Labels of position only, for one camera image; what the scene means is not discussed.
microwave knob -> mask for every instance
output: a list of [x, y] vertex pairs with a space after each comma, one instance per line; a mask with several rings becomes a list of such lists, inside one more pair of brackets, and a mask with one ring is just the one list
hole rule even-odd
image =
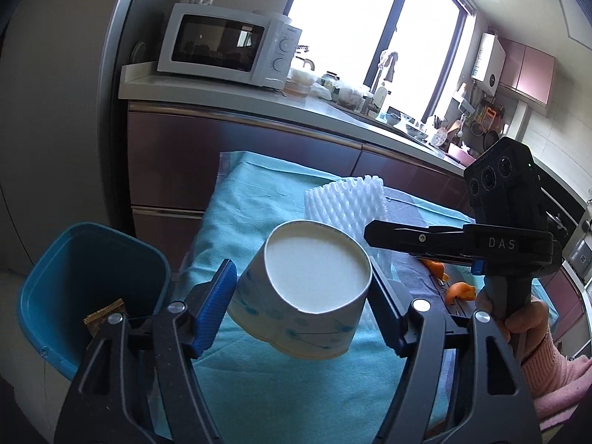
[[281, 51], [290, 51], [292, 48], [292, 41], [289, 38], [284, 38], [279, 43], [279, 49]]
[[286, 61], [283, 58], [276, 58], [271, 66], [275, 71], [282, 71], [286, 66]]

pink bowl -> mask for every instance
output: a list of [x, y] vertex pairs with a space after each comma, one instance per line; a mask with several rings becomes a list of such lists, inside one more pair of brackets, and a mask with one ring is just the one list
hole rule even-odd
[[465, 167], [468, 167], [475, 161], [473, 157], [471, 157], [460, 147], [457, 147], [455, 144], [450, 144], [450, 147], [448, 148], [448, 154], [459, 160]]

white microwave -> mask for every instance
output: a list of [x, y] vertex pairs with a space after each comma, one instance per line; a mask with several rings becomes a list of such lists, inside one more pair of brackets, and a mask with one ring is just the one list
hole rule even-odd
[[177, 3], [158, 71], [282, 89], [301, 30], [285, 15]]

blue gripper pad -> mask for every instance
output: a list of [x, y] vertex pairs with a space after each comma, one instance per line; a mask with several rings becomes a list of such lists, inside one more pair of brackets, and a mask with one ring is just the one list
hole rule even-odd
[[231, 260], [225, 260], [208, 285], [209, 294], [193, 321], [194, 340], [191, 343], [192, 358], [196, 359], [209, 349], [218, 333], [236, 288], [236, 266]]

screw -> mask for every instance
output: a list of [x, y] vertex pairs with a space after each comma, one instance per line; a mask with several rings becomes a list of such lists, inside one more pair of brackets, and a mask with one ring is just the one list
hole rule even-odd
[[176, 301], [171, 302], [166, 308], [171, 314], [180, 314], [185, 310], [185, 302]]
[[491, 317], [487, 312], [480, 310], [475, 312], [475, 319], [477, 319], [482, 324], [486, 324], [491, 320]]
[[430, 307], [430, 302], [424, 299], [416, 299], [413, 301], [413, 308], [417, 312], [427, 312], [428, 310], [430, 310]]
[[107, 317], [107, 322], [109, 322], [112, 325], [119, 324], [122, 320], [123, 316], [119, 313], [111, 314], [109, 317]]

